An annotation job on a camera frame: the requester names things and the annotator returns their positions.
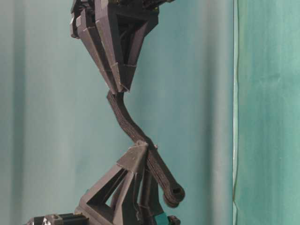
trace teal component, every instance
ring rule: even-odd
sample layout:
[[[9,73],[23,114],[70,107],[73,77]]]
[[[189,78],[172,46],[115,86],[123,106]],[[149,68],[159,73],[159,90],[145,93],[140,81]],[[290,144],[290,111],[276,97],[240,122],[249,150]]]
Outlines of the teal component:
[[[155,216],[154,219],[157,225],[169,225],[169,220],[165,213]]]

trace black mechanism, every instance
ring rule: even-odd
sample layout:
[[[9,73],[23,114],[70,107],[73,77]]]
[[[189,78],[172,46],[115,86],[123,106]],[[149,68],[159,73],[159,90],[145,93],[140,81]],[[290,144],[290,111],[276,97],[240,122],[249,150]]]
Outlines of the black mechanism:
[[[185,192],[152,140],[134,123],[125,105],[144,37],[158,24],[158,6],[172,0],[74,0],[71,36],[81,39],[103,76],[107,99],[134,145],[88,192],[71,214],[34,217],[27,225],[179,225],[158,197],[177,207]]]

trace fabric backdrop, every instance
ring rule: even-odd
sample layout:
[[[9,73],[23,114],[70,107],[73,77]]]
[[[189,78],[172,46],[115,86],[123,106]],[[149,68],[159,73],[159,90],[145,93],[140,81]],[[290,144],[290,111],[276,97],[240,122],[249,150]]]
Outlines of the fabric backdrop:
[[[299,8],[238,0],[237,225],[300,221]]]
[[[1,224],[72,212],[132,145],[70,37],[71,4],[1,3]],[[128,110],[187,193],[165,211],[183,225],[232,224],[233,1],[164,4],[137,68]]]

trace green background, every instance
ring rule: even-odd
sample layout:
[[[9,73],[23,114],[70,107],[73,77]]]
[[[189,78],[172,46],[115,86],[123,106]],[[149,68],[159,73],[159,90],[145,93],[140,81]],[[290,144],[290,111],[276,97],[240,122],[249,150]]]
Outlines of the green background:
[[[299,8],[238,1],[238,225],[300,221]]]
[[[1,3],[1,224],[72,212],[132,145],[70,37],[71,3]],[[137,68],[128,110],[187,193],[165,211],[184,225],[232,224],[232,0],[163,5]]]

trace black flexible strip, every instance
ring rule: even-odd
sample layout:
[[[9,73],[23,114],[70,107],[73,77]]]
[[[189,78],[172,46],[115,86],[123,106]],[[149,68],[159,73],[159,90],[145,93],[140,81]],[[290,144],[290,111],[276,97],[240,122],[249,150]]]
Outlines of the black flexible strip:
[[[124,93],[117,93],[114,95],[109,91],[107,99],[112,107],[119,125],[133,140],[133,142],[141,140],[149,145],[147,166],[152,176],[163,189],[164,200],[166,204],[173,208],[177,207],[178,204],[183,200],[185,192],[183,188],[176,182],[168,167],[163,162],[152,140],[145,135],[145,133],[130,117],[124,104]]]

